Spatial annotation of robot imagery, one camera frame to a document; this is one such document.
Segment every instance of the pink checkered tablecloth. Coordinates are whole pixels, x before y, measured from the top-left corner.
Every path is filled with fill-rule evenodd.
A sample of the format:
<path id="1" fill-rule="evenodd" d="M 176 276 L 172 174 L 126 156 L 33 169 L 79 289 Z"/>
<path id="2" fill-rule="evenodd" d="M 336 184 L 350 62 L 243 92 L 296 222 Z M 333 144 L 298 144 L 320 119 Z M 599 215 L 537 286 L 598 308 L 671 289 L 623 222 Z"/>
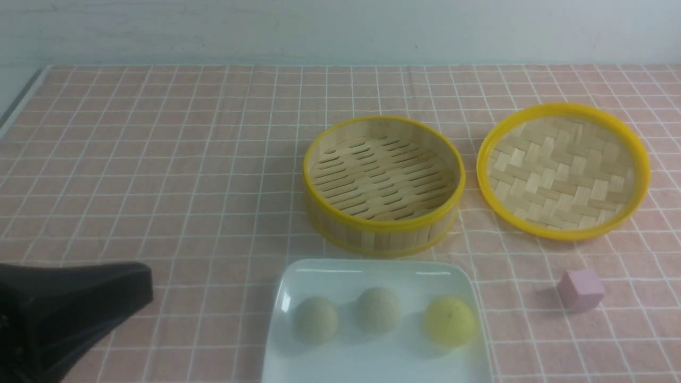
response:
<path id="1" fill-rule="evenodd" d="M 495 123 L 566 100 L 629 124 L 653 169 L 633 219 L 584 243 L 513 229 L 475 177 Z M 497 382 L 679 382 L 680 111 L 681 65 L 55 67 L 0 140 L 0 261 L 153 269 L 154 303 L 68 383 L 258 382 L 283 269 L 351 256 L 307 221 L 305 149 L 333 123 L 397 114 L 463 156 L 460 220 L 416 258 L 470 275 Z M 605 299 L 566 316 L 554 286 L 584 267 Z"/>

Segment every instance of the pink block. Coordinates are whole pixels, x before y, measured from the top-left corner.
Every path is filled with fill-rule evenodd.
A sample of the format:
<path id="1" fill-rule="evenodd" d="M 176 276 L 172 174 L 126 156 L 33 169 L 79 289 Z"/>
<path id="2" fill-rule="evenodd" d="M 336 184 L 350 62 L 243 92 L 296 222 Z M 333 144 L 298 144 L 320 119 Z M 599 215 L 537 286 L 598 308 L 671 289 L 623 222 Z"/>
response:
<path id="1" fill-rule="evenodd" d="M 594 309 L 605 295 L 601 280 L 591 269 L 566 272 L 556 288 L 563 306 L 571 311 Z"/>

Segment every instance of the bamboo steamer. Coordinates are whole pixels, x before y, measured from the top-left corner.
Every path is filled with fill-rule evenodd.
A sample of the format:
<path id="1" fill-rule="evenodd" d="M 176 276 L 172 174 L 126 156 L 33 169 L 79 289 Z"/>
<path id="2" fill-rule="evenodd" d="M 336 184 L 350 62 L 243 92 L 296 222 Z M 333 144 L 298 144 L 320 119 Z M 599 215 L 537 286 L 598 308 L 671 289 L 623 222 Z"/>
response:
<path id="1" fill-rule="evenodd" d="M 308 215 L 330 242 L 384 258 L 433 246 L 458 214 L 465 171 L 440 133 L 402 117 L 332 126 L 305 154 Z"/>
<path id="2" fill-rule="evenodd" d="M 638 137 L 603 111 L 576 104 L 521 110 L 496 126 L 477 158 L 480 190 L 515 227 L 549 239 L 590 239 L 643 201 L 650 164 Z"/>

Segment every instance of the yellow rim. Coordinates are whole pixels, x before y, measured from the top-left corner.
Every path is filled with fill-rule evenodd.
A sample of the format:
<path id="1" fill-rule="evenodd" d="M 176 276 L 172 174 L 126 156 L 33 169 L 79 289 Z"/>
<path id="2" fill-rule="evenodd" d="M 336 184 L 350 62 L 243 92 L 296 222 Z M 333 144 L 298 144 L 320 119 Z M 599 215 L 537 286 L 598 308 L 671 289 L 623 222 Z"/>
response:
<path id="1" fill-rule="evenodd" d="M 429 242 L 424 243 L 423 245 L 417 246 L 417 247 L 412 247 L 411 249 L 404 249 L 404 250 L 388 250 L 388 251 L 375 251 L 375 250 L 368 250 L 364 249 L 361 247 L 353 246 L 348 244 L 347 242 L 343 242 L 329 234 L 326 230 L 324 230 L 324 227 L 317 222 L 315 219 L 315 216 L 313 214 L 310 214 L 310 208 L 308 207 L 308 216 L 310 217 L 310 222 L 312 222 L 312 226 L 315 228 L 316 231 L 318 231 L 321 236 L 324 237 L 325 240 L 333 243 L 337 247 L 340 247 L 341 249 L 345 249 L 347 251 L 351 251 L 353 253 L 358 253 L 362 254 L 365 256 L 370 256 L 370 257 L 375 257 L 375 258 L 400 258 L 400 257 L 407 257 L 407 256 L 412 256 L 414 254 L 418 254 L 421 251 L 425 251 L 438 243 L 442 238 L 444 238 L 447 233 L 449 233 L 449 230 L 452 228 L 454 225 L 454 222 L 456 221 L 456 216 L 452 218 L 452 221 L 447 224 L 447 227 L 442 231 L 442 233 L 438 234 L 436 237 L 431 239 Z"/>
<path id="2" fill-rule="evenodd" d="M 448 200 L 445 201 L 440 207 L 437 209 L 431 211 L 428 214 L 422 215 L 420 217 L 416 217 L 413 219 L 406 219 L 404 221 L 370 221 L 367 219 L 361 219 L 354 217 L 350 214 L 344 213 L 342 211 L 339 211 L 337 209 L 334 209 L 331 204 L 326 202 L 324 198 L 317 192 L 317 190 L 314 188 L 312 185 L 312 181 L 310 180 L 310 176 L 307 172 L 308 168 L 308 162 L 310 161 L 310 156 L 313 151 L 313 149 L 319 144 L 319 142 L 330 132 L 340 129 L 348 124 L 351 123 L 357 123 L 359 121 L 366 121 L 366 120 L 374 120 L 374 119 L 388 119 L 388 120 L 397 120 L 397 121 L 402 121 L 405 123 L 410 123 L 413 125 L 416 125 L 422 129 L 428 130 L 430 133 L 434 134 L 437 138 L 442 140 L 448 147 L 449 150 L 454 152 L 454 155 L 456 156 L 456 163 L 458 164 L 459 167 L 459 183 L 456 186 L 456 189 L 454 190 L 454 193 L 452 194 L 451 197 L 449 197 Z M 307 149 L 307 152 L 305 153 L 305 159 L 303 161 L 303 179 L 305 181 L 305 188 L 307 189 L 307 192 L 314 201 L 314 203 L 318 206 L 320 206 L 328 215 L 333 216 L 334 219 L 337 219 L 344 224 L 347 224 L 348 226 L 355 228 L 355 229 L 360 229 L 360 230 L 365 230 L 367 228 L 375 231 L 375 232 L 402 232 L 402 231 L 408 231 L 408 230 L 413 230 L 415 228 L 421 228 L 423 226 L 428 226 L 430 224 L 433 224 L 434 222 L 440 220 L 440 218 L 444 217 L 459 201 L 461 198 L 461 194 L 463 194 L 464 191 L 464 186 L 466 184 L 466 171 L 464 169 L 464 163 L 461 160 L 461 155 L 459 152 L 456 150 L 454 145 L 446 138 L 444 137 L 440 132 L 438 132 L 435 129 L 432 129 L 431 127 L 424 125 L 418 121 L 406 119 L 404 117 L 397 117 L 397 116 L 366 116 L 366 117 L 356 117 L 354 119 L 346 120 L 341 123 L 337 123 L 336 125 L 333 125 L 331 128 L 327 129 L 324 133 L 320 134 L 314 141 L 312 141 L 312 144 L 310 144 L 310 147 Z"/>
<path id="3" fill-rule="evenodd" d="M 548 116 L 580 117 L 593 123 L 597 123 L 604 128 L 609 129 L 613 134 L 619 137 L 630 150 L 635 162 L 637 178 L 636 189 L 629 202 L 611 220 L 601 225 L 581 230 L 555 230 L 544 228 L 543 226 L 531 224 L 516 217 L 511 211 L 506 209 L 501 201 L 494 195 L 487 175 L 487 162 L 497 142 L 519 124 Z M 648 185 L 650 184 L 650 162 L 648 161 L 648 154 L 636 134 L 616 117 L 585 105 L 570 103 L 544 104 L 531 106 L 530 108 L 516 112 L 511 116 L 508 116 L 492 129 L 487 138 L 482 142 L 480 153 L 477 156 L 477 180 L 480 185 L 480 191 L 487 203 L 492 207 L 492 210 L 511 225 L 543 238 L 557 239 L 559 241 L 578 241 L 605 234 L 622 224 L 627 218 L 634 214 L 636 208 L 641 204 L 648 191 Z"/>

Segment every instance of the white plate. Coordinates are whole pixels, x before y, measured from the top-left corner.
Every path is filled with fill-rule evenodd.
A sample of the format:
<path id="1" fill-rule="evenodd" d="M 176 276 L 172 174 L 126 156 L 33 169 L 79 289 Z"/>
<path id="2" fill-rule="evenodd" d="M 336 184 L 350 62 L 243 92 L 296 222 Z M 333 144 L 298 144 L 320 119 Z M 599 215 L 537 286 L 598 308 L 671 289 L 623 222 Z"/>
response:
<path id="1" fill-rule="evenodd" d="M 402 320 L 391 333 L 371 337 L 355 324 L 352 309 L 367 288 L 381 286 L 400 300 Z M 476 313 L 475 336 L 443 353 L 422 335 L 432 299 L 457 295 Z M 338 305 L 336 337 L 312 347 L 294 339 L 295 308 L 310 296 Z M 267 338 L 263 383 L 492 382 L 490 358 L 471 280 L 456 266 L 390 260 L 301 260 L 281 279 Z"/>

